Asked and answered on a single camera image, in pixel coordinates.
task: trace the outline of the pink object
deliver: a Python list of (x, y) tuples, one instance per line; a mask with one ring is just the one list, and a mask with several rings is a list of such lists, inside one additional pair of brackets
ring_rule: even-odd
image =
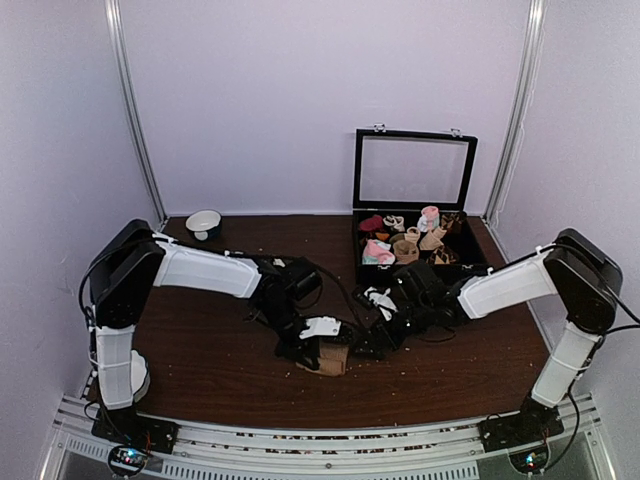
[(380, 240), (367, 240), (367, 246), (362, 253), (363, 264), (390, 265), (396, 256), (389, 251), (391, 245)]
[(432, 205), (422, 209), (422, 217), (418, 220), (418, 229), (427, 232), (440, 226), (440, 210)]

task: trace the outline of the metal base plate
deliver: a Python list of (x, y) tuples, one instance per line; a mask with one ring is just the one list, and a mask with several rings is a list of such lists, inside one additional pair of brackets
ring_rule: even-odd
[[(478, 430), (485, 452), (519, 447), (544, 439), (542, 433), (529, 435), (523, 433), (521, 425), (522, 417), (520, 414), (491, 418), (480, 422)], [(540, 426), (539, 432), (546, 432), (547, 437), (553, 437), (564, 432), (564, 427), (558, 416), (554, 415), (545, 425)]]
[[(155, 418), (136, 416), (136, 423), (141, 430), (148, 431), (151, 437), (151, 451), (159, 453), (173, 453), (173, 445), (178, 438), (178, 424), (167, 420), (157, 420)], [(117, 433), (111, 424), (102, 418), (102, 412), (98, 411), (96, 421), (93, 423), (91, 434), (104, 438), (114, 443), (131, 445), (140, 451), (147, 449), (147, 437), (139, 436), (132, 441), (127, 441)]]

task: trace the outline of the brown tabletop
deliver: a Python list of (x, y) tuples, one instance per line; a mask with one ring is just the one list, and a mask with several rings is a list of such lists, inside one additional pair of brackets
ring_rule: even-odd
[[(489, 262), (502, 264), (480, 219), (470, 223)], [(225, 217), (222, 236), (206, 245), (304, 255), (333, 271), (351, 291), (350, 225), (349, 216)], [(165, 232), (188, 240), (182, 218), (171, 219)], [(312, 312), (349, 318), (330, 282)], [(449, 342), (410, 338), (383, 361), (350, 358), (345, 376), (321, 377), (276, 358), (275, 333), (244, 322), (247, 314), (246, 301), (222, 294), (154, 289), (134, 340), (151, 370), (140, 410), (276, 428), (453, 420), (517, 409), (548, 356), (531, 314), (520, 305), (458, 328)], [(446, 335), (433, 330), (426, 338)]]

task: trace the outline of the cable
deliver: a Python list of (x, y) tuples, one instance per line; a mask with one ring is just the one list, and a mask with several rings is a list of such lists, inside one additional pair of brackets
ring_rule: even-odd
[(313, 302), (311, 302), (309, 305), (296, 305), (296, 307), (298, 307), (299, 310), (309, 310), (310, 308), (315, 307), (318, 302), (320, 302), (320, 298), (322, 298), (322, 293), (324, 291), (324, 282), (320, 282), (320, 287), (318, 287), (318, 295), (316, 296), (315, 300)]
[(436, 340), (428, 340), (428, 339), (422, 338), (422, 337), (416, 337), (416, 339), (420, 340), (421, 342), (424, 342), (424, 343), (445, 343), (445, 342), (448, 342), (448, 341), (453, 340), (454, 338), (456, 338), (456, 331), (453, 328), (440, 326), (440, 325), (436, 325), (436, 326), (439, 326), (443, 330), (446, 330), (451, 335), (449, 335), (446, 338), (439, 338), (439, 339), (436, 339)]
[(605, 290), (607, 290), (609, 295), (611, 295), (613, 297), (613, 299), (616, 301), (616, 303), (618, 305), (620, 305), (620, 308), (622, 308), (622, 310), (624, 310), (625, 313), (627, 315), (629, 315), (631, 320), (633, 320), (634, 322), (636, 322), (637, 324), (640, 325), (640, 317), (638, 317), (635, 313), (633, 313), (631, 311), (631, 309), (627, 306), (627, 304), (624, 303), (624, 301), (622, 301), (620, 296), (616, 292), (613, 291), (613, 289), (609, 286), (609, 283), (607, 282), (607, 279), (604, 278), (604, 276), (598, 271), (598, 269), (593, 264), (593, 262), (582, 251), (580, 251), (580, 249), (578, 249), (576, 247), (573, 247), (571, 245), (564, 245), (564, 244), (552, 244), (552, 245), (550, 245), (550, 247), (562, 248), (563, 250), (568, 250), (568, 251), (572, 252), (574, 255), (576, 255), (582, 262), (584, 262), (588, 266), (590, 266), (591, 270), (593, 271), (593, 274), (596, 277), (598, 277), (598, 280), (600, 280), (602, 282)]
[[(196, 248), (193, 247), (191, 245), (188, 245), (184, 242), (180, 242), (177, 241), (176, 242), (177, 245), (181, 245), (184, 247), (188, 247), (188, 248)], [(287, 260), (287, 261), (296, 261), (296, 260), (300, 260), (303, 259), (307, 262), (309, 262), (309, 264), (311, 264), (316, 270), (318, 270), (320, 273), (322, 273), (323, 275), (325, 275), (327, 278), (329, 278), (329, 280), (331, 280), (333, 283), (336, 284), (336, 286), (338, 287), (338, 289), (340, 290), (340, 293), (342, 294), (342, 297), (347, 305), (347, 307), (349, 308), (351, 315), (353, 316), (353, 319), (355, 320), (355, 324), (350, 324), (347, 322), (344, 322), (347, 325), (351, 325), (353, 326), (359, 333), (361, 336), (367, 338), (367, 340), (369, 341), (370, 345), (372, 348), (375, 348), (375, 340), (373, 338), (373, 335), (371, 334), (371, 332), (369, 331), (369, 329), (365, 326), (365, 324), (363, 323), (362, 319), (360, 318), (360, 315), (358, 314), (357, 309), (355, 308), (355, 306), (353, 305), (353, 302), (351, 301), (351, 296), (349, 295), (349, 292), (347, 291), (347, 289), (345, 288), (345, 286), (343, 285), (343, 283), (340, 281), (340, 279), (330, 270), (327, 270), (326, 268), (324, 268), (322, 265), (318, 265), (317, 263), (312, 262), (311, 260), (309, 260), (308, 258), (305, 257), (294, 257), (291, 255), (265, 255), (265, 254), (247, 254), (244, 252), (231, 252), (231, 251), (223, 251), (223, 250), (216, 250), (216, 249), (206, 249), (204, 251), (210, 252), (210, 253), (214, 253), (216, 255), (221, 255), (223, 257), (231, 257), (231, 258), (246, 258), (249, 260), (268, 260), (268, 261), (273, 261), (275, 259), (281, 259), (281, 260)]]
[(96, 403), (98, 403), (98, 401), (97, 401), (97, 400), (92, 400), (91, 402), (87, 403), (87, 404), (84, 406), (84, 408), (83, 408), (85, 417), (87, 417), (89, 420), (92, 420), (92, 421), (94, 421), (94, 422), (95, 422), (95, 421), (97, 421), (98, 419), (97, 419), (97, 418), (92, 417), (91, 415), (89, 415), (89, 413), (87, 412), (87, 409), (88, 409), (91, 405), (95, 405)]
[(623, 330), (635, 330), (636, 328), (640, 328), (640, 325), (635, 325), (635, 324), (634, 325), (623, 325), (623, 326), (620, 326), (620, 327), (612, 328), (611, 330), (607, 330), (607, 332), (604, 335), (606, 337), (607, 335), (611, 335), (612, 333), (621, 332)]
[(571, 435), (571, 438), (569, 438), (569, 443), (567, 443), (567, 446), (564, 447), (564, 450), (562, 451), (562, 453), (558, 455), (558, 457), (551, 463), (551, 465), (547, 466), (542, 470), (543, 474), (547, 473), (549, 470), (555, 467), (560, 462), (560, 460), (562, 460), (562, 458), (569, 451), (569, 448), (571, 447), (574, 440), (576, 439), (576, 436), (578, 435), (578, 430), (580, 429), (580, 409), (578, 408), (578, 404), (576, 403), (575, 399), (573, 398), (573, 394), (571, 393), (572, 388), (573, 388), (573, 384), (571, 384), (571, 386), (569, 387), (569, 390), (567, 391), (567, 395), (569, 397), (569, 400), (571, 400), (571, 403), (573, 404), (573, 408), (576, 411), (576, 426), (573, 429), (573, 434)]
[(103, 254), (99, 255), (93, 261), (93, 263), (89, 266), (89, 268), (87, 269), (87, 271), (83, 275), (82, 280), (80, 281), (80, 287), (78, 287), (78, 305), (80, 306), (80, 311), (84, 315), (85, 321), (88, 324), (89, 324), (90, 321), (94, 320), (94, 318), (93, 318), (93, 312), (91, 311), (91, 308), (84, 304), (84, 289), (85, 289), (85, 285), (86, 285), (87, 281), (89, 280), (89, 277), (91, 276), (91, 273), (96, 269), (96, 267), (98, 265), (100, 265), (102, 262), (104, 262), (108, 258), (110, 258), (113, 255), (115, 255), (116, 253), (118, 253), (118, 252), (120, 252), (122, 250), (126, 250), (126, 249), (131, 248), (131, 247), (135, 247), (136, 245), (140, 245), (141, 243), (148, 243), (148, 242), (153, 242), (153, 243), (155, 243), (155, 242), (166, 242), (166, 243), (168, 243), (168, 240), (166, 240), (164, 238), (153, 238), (153, 237), (141, 238), (139, 240), (133, 240), (131, 242), (124, 243), (124, 244), (120, 245), (119, 247), (116, 247), (116, 248), (114, 248), (112, 250), (109, 250), (108, 252), (104, 252)]

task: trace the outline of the lavender wall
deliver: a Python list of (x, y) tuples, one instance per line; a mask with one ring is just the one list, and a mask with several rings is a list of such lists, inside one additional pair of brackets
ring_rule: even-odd
[(123, 2), (132, 77), (167, 210), (350, 212), (356, 128), (480, 139), (484, 212), (526, 0)]
[(1, 1), (0, 58), (0, 476), (22, 480), (89, 371), (80, 277), (153, 211), (102, 2)]
[[(497, 227), (509, 257), (573, 226), (622, 267), (622, 297), (640, 312), (640, 4), (555, 1), (548, 10), (535, 96)], [(534, 304), (557, 341), (564, 310)], [(629, 323), (621, 313), (618, 324)], [(592, 390), (623, 479), (640, 478), (640, 334), (617, 334), (578, 385)]]

